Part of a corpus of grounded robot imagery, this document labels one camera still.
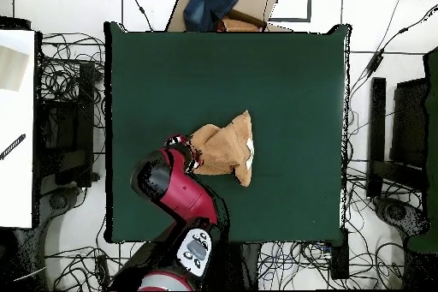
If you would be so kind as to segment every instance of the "tangled wires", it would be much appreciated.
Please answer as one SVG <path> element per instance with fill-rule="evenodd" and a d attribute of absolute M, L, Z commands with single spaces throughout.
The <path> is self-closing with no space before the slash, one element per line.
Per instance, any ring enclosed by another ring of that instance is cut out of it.
<path fill-rule="evenodd" d="M 77 104 L 78 110 L 87 118 L 88 111 L 84 103 L 80 103 L 80 95 L 94 104 L 94 117 L 89 118 L 94 128 L 101 129 L 106 138 L 104 125 L 104 42 L 84 33 L 54 33 L 43 35 L 41 62 L 39 71 L 41 82 L 39 88 L 40 99 L 43 103 L 67 102 Z M 93 98 L 81 85 L 80 65 L 92 64 Z M 50 108 L 48 128 L 44 129 L 44 142 L 57 146 L 59 141 L 60 122 L 62 111 Z M 96 152 L 95 163 L 104 153 L 104 145 L 100 152 Z"/>
<path fill-rule="evenodd" d="M 68 38 L 74 38 L 74 41 L 68 42 Z M 42 103 L 71 103 L 81 111 L 82 115 L 87 117 L 89 112 L 85 110 L 85 103 L 80 102 L 80 97 L 86 99 L 86 104 L 93 104 L 94 117 L 89 118 L 94 128 L 103 131 L 104 142 L 106 131 L 104 126 L 104 42 L 100 39 L 93 38 L 84 33 L 56 33 L 43 35 L 41 61 L 39 70 L 41 82 L 39 88 L 40 100 Z M 92 64 L 92 78 L 87 80 L 93 82 L 93 96 L 86 91 L 81 85 L 81 65 Z M 59 140 L 60 121 L 62 113 L 59 113 L 57 106 L 54 110 L 50 109 L 50 130 L 47 138 L 51 143 L 57 145 Z M 104 153 L 104 146 L 93 161 L 95 163 L 101 154 Z M 86 200 L 84 199 L 78 205 L 80 206 Z M 98 232 L 102 231 L 104 221 Z M 71 259 L 69 264 L 62 270 L 62 273 L 53 283 L 53 290 L 60 290 L 61 282 L 66 277 L 71 277 L 76 284 L 64 289 L 64 291 L 99 291 L 105 289 L 110 280 L 107 267 L 107 261 L 121 265 L 120 260 L 111 259 L 108 254 L 98 245 L 98 235 L 96 237 L 96 247 L 82 247 L 69 251 L 46 256 L 46 258 L 63 258 Z"/>
<path fill-rule="evenodd" d="M 270 254 L 261 252 L 258 265 L 258 280 L 260 289 L 294 289 L 296 275 L 305 269 L 317 270 L 320 276 L 329 284 L 323 271 L 329 270 L 329 247 L 321 242 L 274 242 Z"/>
<path fill-rule="evenodd" d="M 104 223 L 105 218 L 98 234 L 96 235 L 96 247 L 81 247 L 46 256 L 46 258 L 63 257 L 65 259 L 66 256 L 68 256 L 68 253 L 87 251 L 85 254 L 77 253 L 71 258 L 70 263 L 62 270 L 61 275 L 53 282 L 53 291 L 84 292 L 106 290 L 111 279 L 106 262 L 110 261 L 116 265 L 122 264 L 120 260 L 110 258 L 98 244 L 98 236 L 104 227 Z M 66 289 L 60 289 L 59 286 L 61 281 L 68 276 L 71 276 L 76 283 Z"/>

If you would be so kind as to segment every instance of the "black cable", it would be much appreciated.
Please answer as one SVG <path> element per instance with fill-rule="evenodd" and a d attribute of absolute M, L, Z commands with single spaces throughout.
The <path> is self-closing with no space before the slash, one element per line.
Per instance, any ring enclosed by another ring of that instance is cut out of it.
<path fill-rule="evenodd" d="M 264 4 L 263 21 L 264 21 L 264 16 L 266 15 L 266 8 L 268 7 L 268 1 L 269 1 L 269 0 L 266 0 L 266 3 Z M 266 21 L 266 28 L 268 29 L 268 32 L 269 32 L 268 21 L 269 21 L 269 20 Z"/>
<path fill-rule="evenodd" d="M 86 193 L 88 192 L 88 188 L 86 188 L 86 191 L 84 192 L 84 199 L 82 199 L 82 202 L 78 204 L 77 206 L 74 206 L 73 209 L 79 208 L 84 202 L 86 201 Z"/>
<path fill-rule="evenodd" d="M 147 18 L 147 15 L 146 15 L 146 13 L 145 13 L 145 9 L 143 9 L 143 8 L 140 6 L 140 4 L 139 4 L 139 2 L 138 2 L 137 0 L 134 0 L 134 1 L 135 1 L 135 3 L 137 3 L 137 6 L 139 7 L 140 12 L 145 16 L 146 21 L 147 21 L 147 24 L 149 25 L 150 30 L 153 32 L 154 29 L 152 28 L 151 23 L 149 22 L 149 19 Z"/>
<path fill-rule="evenodd" d="M 382 275 L 381 275 L 381 273 L 380 273 L 380 263 L 379 263 L 379 261 L 378 261 L 378 254 L 379 254 L 379 251 L 382 249 L 382 248 L 384 248 L 384 247 L 386 247 L 386 246 L 396 246 L 396 247 L 398 247 L 398 248 L 400 248 L 402 251 L 404 251 L 405 252 L 405 249 L 400 245 L 400 244 L 397 244 L 397 243 L 394 243 L 394 242 L 392 242 L 392 241 L 389 241 L 389 242 L 387 242 L 387 243 L 383 243 L 381 246 L 379 246 L 379 247 L 377 247 L 377 249 L 376 249 L 376 254 L 375 254 L 375 260 L 376 260 L 376 269 L 377 269 L 377 276 L 379 277 L 379 280 L 381 281 L 381 283 L 383 284 L 383 286 L 385 287 L 385 289 L 390 289 L 384 282 L 383 282 L 383 280 L 382 280 Z"/>

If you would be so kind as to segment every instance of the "black border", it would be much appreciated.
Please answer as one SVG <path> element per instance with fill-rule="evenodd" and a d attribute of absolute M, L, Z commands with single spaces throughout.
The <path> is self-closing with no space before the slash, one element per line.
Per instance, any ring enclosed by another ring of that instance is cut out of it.
<path fill-rule="evenodd" d="M 0 16 L 0 30 L 27 30 L 32 31 L 31 22 L 24 19 L 15 19 L 7 16 Z M 39 120 L 38 120 L 38 98 L 41 93 L 41 71 L 40 60 L 42 57 L 41 43 L 43 34 L 34 32 L 33 50 L 33 176 L 32 176 L 32 229 L 39 225 L 39 194 L 41 191 L 41 175 L 39 170 L 38 147 L 39 143 Z M 0 229 L 27 229 L 17 227 L 0 227 Z"/>
<path fill-rule="evenodd" d="M 113 116 L 112 116 L 112 84 L 111 71 L 113 62 L 113 38 L 111 35 L 111 23 L 104 23 L 105 36 L 105 65 L 104 65 L 104 93 L 105 93 L 105 193 L 106 193 L 106 228 L 104 239 L 108 243 L 112 241 L 113 234 Z"/>
<path fill-rule="evenodd" d="M 176 0 L 174 10 L 172 11 L 172 15 L 175 11 L 176 4 L 178 0 Z M 106 127 L 106 138 L 105 138 L 105 168 L 106 168 L 106 179 L 105 179 L 105 193 L 106 193 L 106 229 L 104 231 L 104 239 L 108 243 L 118 244 L 123 243 L 125 241 L 113 242 L 112 241 L 112 231 L 113 231 L 113 167 L 112 167 L 112 139 L 113 139 L 113 128 L 112 128 L 112 92 L 111 92 L 111 72 L 112 72 L 112 34 L 111 34 L 111 23 L 116 24 L 121 31 L 124 33 L 166 33 L 166 30 L 163 31 L 149 31 L 149 32 L 129 32 L 126 28 L 117 22 L 114 21 L 106 21 L 104 23 L 104 36 L 105 36 L 105 65 L 104 65 L 104 90 L 105 90 L 105 127 Z M 269 35 L 290 35 L 294 34 L 305 34 L 305 35 L 324 35 L 329 36 L 336 32 L 340 27 L 346 28 L 346 37 L 344 42 L 344 64 L 345 64 L 345 79 L 344 79 L 344 108 L 343 108 L 343 117 L 342 117 L 342 130 L 341 130 L 341 167 L 340 167 L 340 191 L 342 191 L 341 203 L 343 206 L 343 214 L 342 214 L 342 225 L 340 227 L 340 235 L 342 235 L 342 230 L 345 228 L 345 218 L 346 218 L 346 167 L 348 163 L 348 155 L 347 155 L 347 130 L 348 130 L 348 108 L 349 108 L 349 96 L 350 96 L 350 63 L 349 63 L 349 53 L 350 53 L 350 38 L 352 34 L 352 26 L 349 24 L 337 24 L 334 25 L 330 30 L 326 33 L 308 33 L 308 32 L 271 32 Z M 260 33 L 214 33 L 216 35 L 232 35 L 232 34 L 260 34 Z M 330 244 L 336 246 L 341 244 L 341 238 L 339 240 L 324 240 L 329 242 Z"/>

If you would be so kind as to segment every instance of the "green table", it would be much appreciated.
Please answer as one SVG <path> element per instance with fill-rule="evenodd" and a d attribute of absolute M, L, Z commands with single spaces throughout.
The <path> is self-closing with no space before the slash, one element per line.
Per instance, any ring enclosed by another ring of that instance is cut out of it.
<path fill-rule="evenodd" d="M 227 202 L 230 241 L 339 241 L 347 34 L 124 33 L 105 23 L 111 240 L 151 241 L 173 222 L 130 188 L 144 155 L 249 110 L 251 185 L 202 176 Z"/>

